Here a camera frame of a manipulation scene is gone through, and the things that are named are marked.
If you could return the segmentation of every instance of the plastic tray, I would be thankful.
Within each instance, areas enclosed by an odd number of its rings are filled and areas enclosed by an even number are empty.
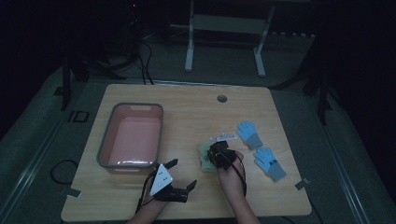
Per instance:
[[[115,105],[97,155],[110,173],[150,171],[157,162],[163,127],[158,104]]]

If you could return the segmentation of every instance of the wooden table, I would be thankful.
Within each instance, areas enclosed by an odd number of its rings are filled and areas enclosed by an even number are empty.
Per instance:
[[[225,95],[226,103],[217,100]],[[112,175],[99,166],[96,155],[114,105],[120,102],[158,103],[163,106],[163,135],[158,162],[178,159],[169,170],[175,188],[186,188],[197,179],[186,203],[169,203],[159,219],[233,217],[218,177],[203,173],[198,147],[210,137],[235,134],[244,120],[256,125],[259,137],[270,147],[288,174],[273,182],[254,163],[252,150],[241,139],[230,140],[230,149],[245,155],[247,200],[258,217],[299,216],[311,212],[306,192],[294,185],[301,177],[288,139],[265,88],[171,85],[109,85],[84,149],[72,189],[79,198],[67,197],[64,221],[126,220],[134,215],[146,175]]]

